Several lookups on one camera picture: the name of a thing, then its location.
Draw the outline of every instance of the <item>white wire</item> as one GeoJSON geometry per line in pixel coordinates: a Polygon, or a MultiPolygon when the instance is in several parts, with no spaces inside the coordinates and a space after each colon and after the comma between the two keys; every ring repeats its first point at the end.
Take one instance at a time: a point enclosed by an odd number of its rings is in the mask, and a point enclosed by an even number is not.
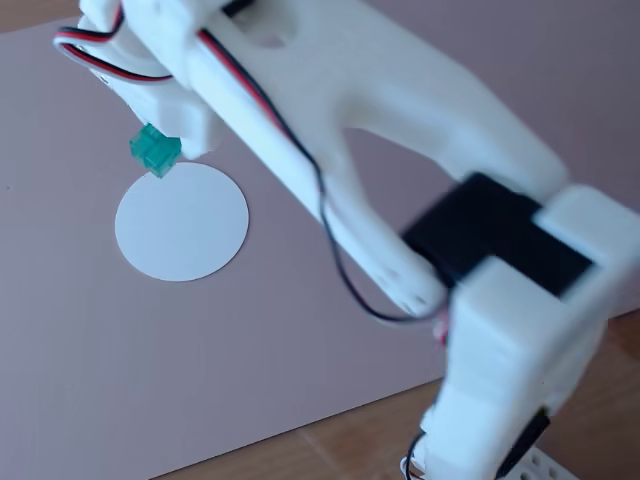
{"type": "Polygon", "coordinates": [[[421,477],[418,477],[412,473],[411,478],[407,478],[404,473],[406,463],[407,463],[407,457],[402,457],[402,460],[400,460],[400,471],[402,472],[402,476],[405,478],[405,480],[428,480],[426,474],[421,477]]]}
{"type": "MultiPolygon", "coordinates": [[[[89,70],[95,71],[95,72],[100,72],[101,74],[104,74],[110,78],[115,78],[117,80],[120,80],[122,82],[126,82],[126,83],[131,83],[133,85],[162,85],[167,81],[172,80],[172,77],[166,78],[164,80],[144,80],[144,79],[133,79],[133,78],[127,78],[127,77],[123,77],[121,75],[118,75],[115,72],[112,72],[111,70],[108,70],[106,68],[102,68],[98,65],[94,65],[92,63],[87,62],[86,60],[84,60],[83,58],[75,55],[73,53],[73,51],[69,51],[66,48],[64,48],[64,45],[73,45],[75,47],[78,46],[104,46],[105,42],[91,42],[91,41],[87,41],[87,40],[81,40],[79,42],[76,41],[76,39],[70,39],[70,38],[65,38],[64,36],[58,36],[56,38],[53,39],[53,45],[54,47],[56,47],[56,50],[58,50],[59,52],[61,52],[64,56],[66,56],[67,58],[70,58],[71,60],[73,60],[74,62],[76,62],[78,65],[82,65],[83,67],[88,68],[89,70]]],[[[102,60],[103,62],[107,62],[107,60],[97,57],[94,54],[90,54],[87,52],[87,55],[91,55],[92,57],[95,57],[98,60],[102,60]]]]}

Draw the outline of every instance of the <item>black wire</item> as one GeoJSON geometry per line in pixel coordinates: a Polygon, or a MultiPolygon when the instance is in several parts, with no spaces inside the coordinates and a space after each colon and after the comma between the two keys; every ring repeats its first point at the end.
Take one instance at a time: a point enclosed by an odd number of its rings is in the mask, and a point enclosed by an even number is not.
{"type": "MultiPolygon", "coordinates": [[[[104,42],[106,43],[107,41],[111,40],[120,31],[120,29],[122,28],[122,25],[124,24],[124,20],[125,20],[124,11],[122,10],[122,6],[120,6],[117,13],[116,21],[113,25],[113,28],[109,32],[100,32],[96,30],[84,30],[82,28],[76,28],[76,27],[62,27],[58,29],[58,33],[77,34],[77,35],[87,37],[89,39],[104,40],[104,42]]],[[[150,83],[156,82],[156,81],[169,80],[173,78],[172,75],[163,75],[159,77],[154,77],[154,76],[142,75],[140,73],[125,70],[124,68],[119,67],[118,65],[107,62],[106,60],[102,60],[101,58],[96,57],[95,55],[91,55],[87,53],[83,49],[79,48],[78,45],[74,44],[73,40],[82,40],[82,39],[81,38],[74,39],[73,37],[69,39],[65,39],[65,41],[63,42],[63,45],[67,45],[71,50],[73,50],[76,57],[82,58],[85,62],[93,64],[94,67],[104,68],[107,71],[111,71],[110,73],[113,75],[124,77],[130,80],[139,80],[139,81],[150,82],[150,83]]]]}
{"type": "Polygon", "coordinates": [[[411,458],[413,457],[413,451],[416,449],[418,442],[422,440],[422,437],[426,435],[425,432],[421,431],[411,442],[409,446],[409,452],[407,453],[407,461],[404,464],[404,476],[405,480],[411,480],[413,475],[411,474],[411,458]]]}
{"type": "Polygon", "coordinates": [[[124,12],[122,10],[122,6],[118,7],[118,13],[116,17],[116,21],[109,32],[98,32],[95,30],[84,30],[82,28],[76,27],[62,27],[58,29],[58,33],[73,33],[79,35],[86,35],[87,37],[93,37],[100,40],[109,40],[116,33],[120,31],[122,24],[124,23],[124,12]]]}
{"type": "Polygon", "coordinates": [[[305,158],[309,161],[311,166],[313,167],[313,171],[315,173],[316,182],[318,185],[318,191],[320,193],[320,220],[322,221],[322,225],[327,235],[327,239],[329,240],[329,246],[331,248],[331,253],[333,255],[334,262],[336,264],[336,268],[338,270],[338,275],[340,276],[342,282],[346,286],[347,290],[351,294],[351,296],[355,299],[356,303],[369,315],[372,315],[380,320],[384,320],[392,323],[410,323],[416,321],[425,321],[430,320],[437,315],[440,314],[441,308],[446,304],[446,300],[439,305],[437,308],[429,312],[426,316],[421,318],[410,317],[410,316],[395,316],[389,315],[386,313],[381,313],[371,307],[366,299],[360,294],[358,289],[355,287],[351,278],[349,278],[349,274],[345,268],[344,262],[342,261],[342,255],[340,254],[340,248],[338,246],[338,242],[335,239],[333,229],[331,228],[331,224],[329,223],[329,219],[327,217],[327,186],[324,178],[324,174],[317,160],[311,155],[311,153],[306,149],[306,147],[302,144],[297,135],[293,132],[291,127],[284,120],[274,103],[271,101],[269,95],[262,89],[262,87],[258,84],[258,82],[253,78],[253,76],[242,66],[242,64],[227,50],[227,48],[207,29],[202,29],[201,33],[215,46],[215,48],[222,53],[225,58],[233,65],[236,71],[242,75],[242,77],[249,83],[249,85],[254,89],[254,91],[260,96],[261,100],[269,107],[269,110],[273,114],[273,116],[277,119],[279,127],[284,131],[284,133],[289,137],[291,142],[296,146],[296,148],[305,156],[305,158]]]}

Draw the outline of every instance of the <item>wooden surface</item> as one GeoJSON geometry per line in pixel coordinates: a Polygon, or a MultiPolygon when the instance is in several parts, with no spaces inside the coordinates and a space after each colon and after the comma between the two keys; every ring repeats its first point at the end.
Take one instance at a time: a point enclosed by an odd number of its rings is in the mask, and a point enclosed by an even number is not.
{"type": "Polygon", "coordinates": [[[78,0],[0,0],[0,33],[78,15],[78,0]]]}
{"type": "MultiPolygon", "coordinates": [[[[439,383],[265,440],[161,480],[392,480],[439,383]]],[[[538,444],[581,480],[640,478],[640,312],[612,320],[574,397],[538,444]]]]}

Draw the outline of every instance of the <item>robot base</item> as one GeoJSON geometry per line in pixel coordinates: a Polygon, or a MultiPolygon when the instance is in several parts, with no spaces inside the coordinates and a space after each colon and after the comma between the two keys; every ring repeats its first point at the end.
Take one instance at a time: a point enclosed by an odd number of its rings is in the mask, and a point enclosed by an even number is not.
{"type": "Polygon", "coordinates": [[[578,477],[534,447],[522,457],[505,480],[578,480],[578,477]]]}

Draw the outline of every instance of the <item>red wire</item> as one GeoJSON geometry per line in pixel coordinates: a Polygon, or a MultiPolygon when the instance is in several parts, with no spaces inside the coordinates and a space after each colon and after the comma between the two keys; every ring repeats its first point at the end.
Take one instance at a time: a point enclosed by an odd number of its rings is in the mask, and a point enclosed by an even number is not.
{"type": "Polygon", "coordinates": [[[147,75],[140,75],[137,73],[131,73],[128,72],[127,70],[124,70],[122,68],[116,67],[115,65],[112,65],[108,62],[105,62],[103,60],[100,60],[99,58],[96,58],[92,55],[89,55],[88,53],[83,52],[82,50],[78,49],[78,47],[71,45],[71,44],[62,44],[61,45],[62,48],[64,48],[67,52],[71,53],[72,55],[81,58],[83,61],[107,70],[108,72],[113,73],[114,75],[118,76],[118,77],[124,77],[127,78],[129,80],[144,80],[146,82],[161,82],[164,80],[168,80],[170,78],[172,78],[171,75],[165,75],[164,77],[149,77],[147,75]]]}
{"type": "Polygon", "coordinates": [[[253,99],[258,103],[258,105],[260,105],[260,107],[262,108],[262,110],[269,116],[269,118],[271,119],[271,121],[274,123],[274,125],[276,125],[283,133],[286,134],[285,130],[282,128],[282,125],[280,124],[280,121],[278,120],[278,117],[276,117],[276,115],[273,113],[273,110],[271,110],[271,108],[269,107],[269,105],[264,101],[264,99],[262,98],[262,96],[260,95],[259,92],[257,92],[253,86],[247,81],[247,79],[244,77],[244,75],[242,75],[242,73],[240,73],[235,66],[233,65],[233,63],[231,63],[229,61],[229,59],[226,57],[226,55],[224,55],[224,53],[222,53],[217,45],[213,42],[211,42],[211,40],[207,37],[207,35],[205,35],[203,32],[198,32],[198,38],[203,41],[207,47],[209,47],[209,49],[211,50],[211,52],[216,56],[216,58],[224,64],[224,66],[227,68],[228,71],[231,72],[231,74],[234,76],[234,78],[240,82],[242,84],[242,86],[244,87],[244,89],[249,92],[249,94],[251,95],[251,97],[253,97],[253,99]]]}

